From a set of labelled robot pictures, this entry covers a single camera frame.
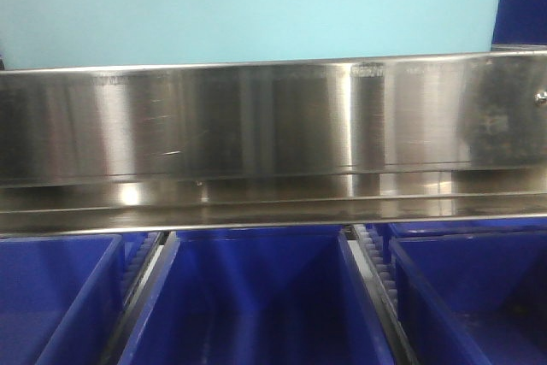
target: blue plastic container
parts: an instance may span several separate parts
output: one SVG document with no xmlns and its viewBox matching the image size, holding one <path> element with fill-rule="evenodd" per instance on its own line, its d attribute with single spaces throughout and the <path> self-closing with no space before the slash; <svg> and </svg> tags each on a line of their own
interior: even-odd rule
<svg viewBox="0 0 547 365">
<path fill-rule="evenodd" d="M 339 231 L 173 235 L 118 363 L 393 364 Z"/>
<path fill-rule="evenodd" d="M 385 264 L 391 264 L 392 238 L 430 237 L 465 233 L 511 233 L 547 229 L 547 218 L 511 218 L 472 221 L 418 221 L 367 224 Z"/>
<path fill-rule="evenodd" d="M 422 365 L 547 363 L 547 233 L 397 239 L 398 319 Z"/>
<path fill-rule="evenodd" d="M 122 310 L 118 235 L 0 240 L 0 363 L 94 364 Z"/>
</svg>

